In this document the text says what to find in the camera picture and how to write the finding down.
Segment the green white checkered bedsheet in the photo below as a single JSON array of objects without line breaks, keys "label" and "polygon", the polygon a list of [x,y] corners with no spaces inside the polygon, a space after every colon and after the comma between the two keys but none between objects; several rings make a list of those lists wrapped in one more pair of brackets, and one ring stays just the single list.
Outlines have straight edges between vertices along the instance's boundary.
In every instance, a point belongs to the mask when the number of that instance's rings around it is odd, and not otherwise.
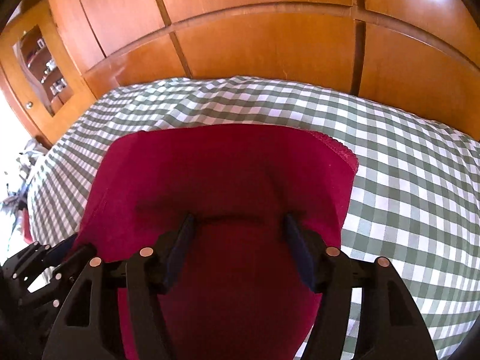
[{"label": "green white checkered bedsheet", "polygon": [[32,238],[55,245],[83,216],[98,166],[123,135],[265,123],[315,130],[359,159],[342,246],[388,257],[440,359],[479,316],[479,143],[444,124],[313,85],[236,76],[172,78],[101,96],[49,150],[28,192]]}]

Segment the magenta red cloth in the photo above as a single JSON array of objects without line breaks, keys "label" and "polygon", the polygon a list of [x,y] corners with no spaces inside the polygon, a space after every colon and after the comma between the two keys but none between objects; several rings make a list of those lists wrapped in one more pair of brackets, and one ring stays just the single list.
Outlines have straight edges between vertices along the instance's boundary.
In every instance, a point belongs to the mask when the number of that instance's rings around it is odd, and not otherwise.
[{"label": "magenta red cloth", "polygon": [[292,359],[320,297],[281,234],[301,228],[341,245],[357,157],[322,133],[267,124],[139,132],[103,158],[77,245],[126,260],[195,218],[172,289],[159,302],[178,359]]}]

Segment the wooden shelf cabinet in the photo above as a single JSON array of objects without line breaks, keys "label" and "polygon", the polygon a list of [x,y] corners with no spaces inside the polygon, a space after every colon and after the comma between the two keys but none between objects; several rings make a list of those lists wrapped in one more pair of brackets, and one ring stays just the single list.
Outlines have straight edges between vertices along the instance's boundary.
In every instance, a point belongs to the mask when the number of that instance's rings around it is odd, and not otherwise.
[{"label": "wooden shelf cabinet", "polygon": [[47,0],[1,32],[1,69],[31,135],[47,146],[96,102],[61,40]]}]

